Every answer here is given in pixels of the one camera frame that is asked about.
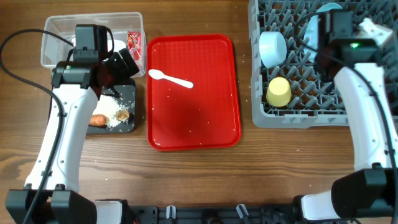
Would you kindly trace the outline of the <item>white napkin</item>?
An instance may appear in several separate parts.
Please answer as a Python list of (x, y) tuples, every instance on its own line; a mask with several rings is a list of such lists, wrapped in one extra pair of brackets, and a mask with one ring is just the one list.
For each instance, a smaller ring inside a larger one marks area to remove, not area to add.
[(118, 54), (120, 54), (120, 53), (119, 53), (120, 50), (126, 48), (126, 44), (125, 44), (123, 41), (121, 41), (121, 40), (114, 40), (114, 41), (108, 40), (108, 42), (107, 42), (107, 44), (108, 44), (108, 51), (110, 51), (110, 50), (112, 49), (113, 43), (114, 43), (113, 52), (116, 52), (116, 53), (118, 53)]

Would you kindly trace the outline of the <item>red snack wrapper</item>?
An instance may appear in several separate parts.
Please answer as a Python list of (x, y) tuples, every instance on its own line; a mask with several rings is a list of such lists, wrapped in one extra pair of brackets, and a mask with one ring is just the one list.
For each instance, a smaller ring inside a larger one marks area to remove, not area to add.
[(141, 58), (142, 52), (142, 35), (140, 32), (128, 32), (127, 33), (127, 47), (135, 61)]

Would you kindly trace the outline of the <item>white rice pile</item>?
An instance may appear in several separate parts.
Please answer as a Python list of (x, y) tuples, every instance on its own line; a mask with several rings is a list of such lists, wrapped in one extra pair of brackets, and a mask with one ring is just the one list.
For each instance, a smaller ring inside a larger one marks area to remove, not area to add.
[[(116, 98), (113, 96), (102, 95), (98, 101), (98, 104), (93, 112), (94, 114), (103, 114), (108, 118), (107, 126), (99, 128), (115, 128), (119, 124), (128, 123), (132, 115), (129, 109), (134, 106), (135, 103), (131, 100), (126, 100), (125, 98)], [(130, 112), (130, 117), (126, 122), (120, 122), (115, 118), (115, 115), (120, 110), (128, 110)]]

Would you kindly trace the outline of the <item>white plastic spoon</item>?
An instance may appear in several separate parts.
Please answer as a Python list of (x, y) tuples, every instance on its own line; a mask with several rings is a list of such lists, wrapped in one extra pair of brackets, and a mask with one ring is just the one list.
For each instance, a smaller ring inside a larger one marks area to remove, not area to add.
[(180, 86), (183, 86), (183, 87), (189, 88), (189, 89), (192, 89), (192, 88), (194, 87), (194, 84), (193, 84), (192, 82), (187, 81), (187, 80), (182, 80), (182, 79), (179, 79), (179, 78), (175, 78), (175, 77), (168, 76), (168, 75), (164, 74), (164, 73), (163, 73), (162, 71), (160, 71), (160, 70), (150, 69), (150, 70), (148, 71), (148, 74), (149, 74), (149, 76), (150, 76), (151, 78), (153, 78), (153, 79), (155, 79), (155, 80), (162, 80), (162, 79), (168, 80), (168, 81), (170, 81), (170, 82), (176, 83), (176, 84), (178, 84), (178, 85), (180, 85)]

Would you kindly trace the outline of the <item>brown food scrap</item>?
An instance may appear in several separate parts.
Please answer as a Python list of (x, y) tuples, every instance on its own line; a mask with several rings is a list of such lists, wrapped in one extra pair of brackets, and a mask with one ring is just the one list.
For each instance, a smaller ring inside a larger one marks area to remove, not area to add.
[(116, 113), (115, 118), (120, 122), (126, 122), (130, 117), (128, 110), (120, 110)]

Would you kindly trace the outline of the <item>light blue bowl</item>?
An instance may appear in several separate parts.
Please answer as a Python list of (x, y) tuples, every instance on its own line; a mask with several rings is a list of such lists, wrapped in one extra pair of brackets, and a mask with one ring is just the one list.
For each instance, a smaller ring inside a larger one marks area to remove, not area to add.
[(287, 57), (287, 45), (280, 32), (262, 32), (259, 38), (259, 53), (266, 68), (282, 64)]

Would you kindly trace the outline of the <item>yellow cup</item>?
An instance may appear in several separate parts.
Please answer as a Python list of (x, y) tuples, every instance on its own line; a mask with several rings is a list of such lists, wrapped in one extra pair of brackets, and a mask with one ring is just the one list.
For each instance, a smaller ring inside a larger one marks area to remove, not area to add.
[(283, 77), (275, 77), (269, 82), (266, 100), (271, 106), (282, 107), (290, 103), (292, 92), (290, 83)]

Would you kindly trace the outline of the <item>light blue plate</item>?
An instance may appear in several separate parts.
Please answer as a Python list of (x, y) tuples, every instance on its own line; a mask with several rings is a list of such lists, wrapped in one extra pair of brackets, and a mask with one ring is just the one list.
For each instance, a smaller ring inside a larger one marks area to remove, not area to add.
[[(329, 11), (332, 9), (342, 9), (342, 7), (337, 3), (331, 2), (331, 3), (325, 4), (324, 6), (320, 7), (317, 10), (317, 12), (325, 12), (325, 11)], [(309, 47), (311, 47), (313, 49), (318, 49), (318, 16), (313, 16), (309, 20), (308, 26), (304, 33), (304, 40), (306, 40), (306, 39), (308, 39), (307, 45)], [(313, 63), (315, 61), (315, 57), (316, 57), (317, 53), (306, 48), (306, 47), (303, 49), (303, 51), (304, 51), (305, 55), (307, 53), (310, 53), (308, 60)]]

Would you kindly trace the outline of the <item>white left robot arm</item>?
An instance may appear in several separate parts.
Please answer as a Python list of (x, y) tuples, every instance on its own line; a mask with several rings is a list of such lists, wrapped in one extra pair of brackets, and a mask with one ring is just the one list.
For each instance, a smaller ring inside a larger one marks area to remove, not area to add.
[(109, 28), (80, 24), (67, 59), (52, 70), (47, 129), (35, 165), (6, 209), (16, 223), (133, 223), (126, 200), (95, 202), (79, 194), (86, 132), (103, 88), (130, 79), (138, 67), (126, 49), (115, 51)]

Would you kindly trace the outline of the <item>grey dishwasher rack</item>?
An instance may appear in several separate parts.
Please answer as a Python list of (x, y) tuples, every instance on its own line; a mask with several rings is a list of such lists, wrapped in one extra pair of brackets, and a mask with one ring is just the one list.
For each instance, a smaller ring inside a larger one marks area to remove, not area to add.
[[(251, 104), (256, 126), (305, 129), (348, 124), (338, 90), (315, 70), (314, 53), (296, 43), (292, 35), (299, 19), (333, 7), (351, 10), (355, 24), (369, 18), (397, 31), (397, 1), (249, 1)], [(285, 61), (272, 68), (262, 64), (259, 51), (260, 34), (269, 31), (280, 32), (287, 46)], [(286, 78), (292, 91), (291, 100), (281, 108), (266, 100), (269, 82), (276, 77)]]

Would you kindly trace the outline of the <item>black tray bin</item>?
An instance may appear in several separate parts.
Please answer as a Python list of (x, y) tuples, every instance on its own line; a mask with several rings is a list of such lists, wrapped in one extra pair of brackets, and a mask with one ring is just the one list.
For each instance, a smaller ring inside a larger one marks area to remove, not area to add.
[(122, 85), (103, 88), (93, 115), (103, 115), (108, 121), (104, 126), (88, 126), (87, 134), (131, 133), (135, 126), (136, 83), (129, 79)]

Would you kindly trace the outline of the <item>orange carrot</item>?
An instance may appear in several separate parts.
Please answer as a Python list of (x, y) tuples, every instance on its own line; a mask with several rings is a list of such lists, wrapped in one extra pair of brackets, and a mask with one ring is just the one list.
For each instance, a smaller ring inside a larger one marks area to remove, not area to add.
[(107, 126), (108, 118), (103, 114), (94, 114), (91, 116), (89, 125), (94, 127)]

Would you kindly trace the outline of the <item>clear plastic bin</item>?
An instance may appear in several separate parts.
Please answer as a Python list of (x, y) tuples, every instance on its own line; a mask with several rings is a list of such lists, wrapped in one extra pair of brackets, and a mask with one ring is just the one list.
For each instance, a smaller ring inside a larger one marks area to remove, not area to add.
[[(52, 16), (46, 20), (44, 30), (59, 35), (71, 43), (75, 43), (75, 27), (78, 24), (96, 24), (111, 29), (114, 40), (121, 40), (127, 47), (127, 33), (140, 32), (142, 35), (141, 58), (135, 61), (140, 72), (133, 77), (143, 77), (146, 74), (146, 35), (144, 32), (142, 14), (139, 12), (114, 12), (99, 14), (75, 14)], [(72, 47), (51, 35), (42, 37), (41, 65), (53, 69), (59, 61), (67, 59)]]

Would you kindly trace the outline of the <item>red plastic tray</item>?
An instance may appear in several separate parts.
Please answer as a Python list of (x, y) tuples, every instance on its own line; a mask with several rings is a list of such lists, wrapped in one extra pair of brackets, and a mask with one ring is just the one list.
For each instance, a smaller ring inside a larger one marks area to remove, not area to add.
[(164, 36), (147, 45), (147, 139), (159, 151), (231, 147), (242, 135), (232, 41), (224, 34)]

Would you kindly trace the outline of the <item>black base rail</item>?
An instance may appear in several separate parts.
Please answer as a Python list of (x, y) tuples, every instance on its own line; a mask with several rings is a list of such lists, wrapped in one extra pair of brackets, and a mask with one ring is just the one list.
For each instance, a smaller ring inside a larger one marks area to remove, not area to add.
[(290, 205), (250, 207), (168, 207), (131, 206), (132, 223), (142, 224), (272, 224), (296, 223)]

